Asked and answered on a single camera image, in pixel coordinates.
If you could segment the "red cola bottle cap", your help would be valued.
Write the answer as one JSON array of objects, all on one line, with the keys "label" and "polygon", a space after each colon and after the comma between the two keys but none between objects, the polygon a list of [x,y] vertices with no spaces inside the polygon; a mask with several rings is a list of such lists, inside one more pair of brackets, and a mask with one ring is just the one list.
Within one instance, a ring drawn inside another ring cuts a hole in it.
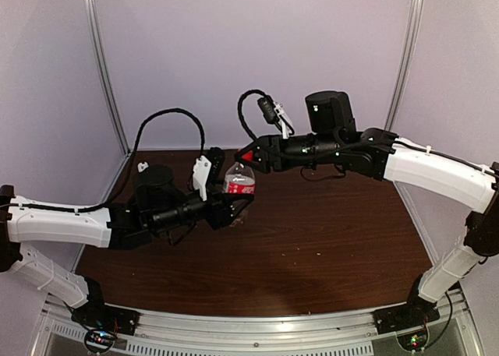
[{"label": "red cola bottle cap", "polygon": [[250,151],[247,151],[247,152],[243,152],[242,150],[239,150],[237,152],[238,154],[238,158],[242,161],[248,161],[248,162],[253,162],[253,158],[254,158],[254,153],[252,150]]}]

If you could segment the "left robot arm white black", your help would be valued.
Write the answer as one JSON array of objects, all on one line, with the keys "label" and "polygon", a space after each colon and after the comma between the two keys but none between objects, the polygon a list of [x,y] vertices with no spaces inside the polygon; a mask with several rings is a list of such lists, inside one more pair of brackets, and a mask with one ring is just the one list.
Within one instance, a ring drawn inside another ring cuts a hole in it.
[{"label": "left robot arm white black", "polygon": [[214,229],[232,224],[254,199],[250,190],[220,192],[208,181],[210,168],[196,172],[202,183],[190,193],[174,184],[170,167],[140,165],[133,194],[125,203],[78,207],[39,203],[1,187],[1,271],[19,273],[41,291],[80,309],[96,328],[112,320],[99,283],[77,276],[43,256],[31,241],[59,241],[111,250],[131,250],[178,227],[194,229],[202,220]]}]

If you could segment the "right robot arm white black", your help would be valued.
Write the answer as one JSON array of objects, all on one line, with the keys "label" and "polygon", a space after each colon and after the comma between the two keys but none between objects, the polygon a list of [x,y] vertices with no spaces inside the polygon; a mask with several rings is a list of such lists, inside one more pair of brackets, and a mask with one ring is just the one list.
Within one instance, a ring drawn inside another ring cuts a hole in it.
[{"label": "right robot arm white black", "polygon": [[446,291],[472,268],[498,254],[498,166],[466,160],[420,146],[388,130],[359,131],[347,93],[325,90],[305,98],[311,133],[296,134],[282,106],[262,90],[243,93],[239,122],[251,142],[235,155],[261,172],[334,165],[378,181],[413,185],[461,203],[471,212],[466,234],[438,264],[417,278],[400,320],[417,325]]}]

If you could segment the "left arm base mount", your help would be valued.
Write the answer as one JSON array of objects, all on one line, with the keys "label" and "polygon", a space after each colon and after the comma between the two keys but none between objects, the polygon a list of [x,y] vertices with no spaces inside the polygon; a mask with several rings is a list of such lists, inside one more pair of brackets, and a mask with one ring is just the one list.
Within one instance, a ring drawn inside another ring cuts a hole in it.
[{"label": "left arm base mount", "polygon": [[140,319],[137,311],[110,305],[67,309],[71,320],[83,327],[83,345],[91,354],[103,354],[115,346],[124,346],[126,340],[122,336],[133,336]]}]

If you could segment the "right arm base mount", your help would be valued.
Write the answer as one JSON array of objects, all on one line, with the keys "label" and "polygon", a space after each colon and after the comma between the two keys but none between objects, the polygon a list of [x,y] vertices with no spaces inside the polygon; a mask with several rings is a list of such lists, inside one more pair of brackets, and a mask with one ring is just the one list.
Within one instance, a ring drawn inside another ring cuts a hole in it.
[{"label": "right arm base mount", "polygon": [[425,312],[407,304],[378,309],[373,312],[377,333],[394,333],[404,351],[423,351],[430,342],[428,324],[437,321],[440,313],[432,308]]}]

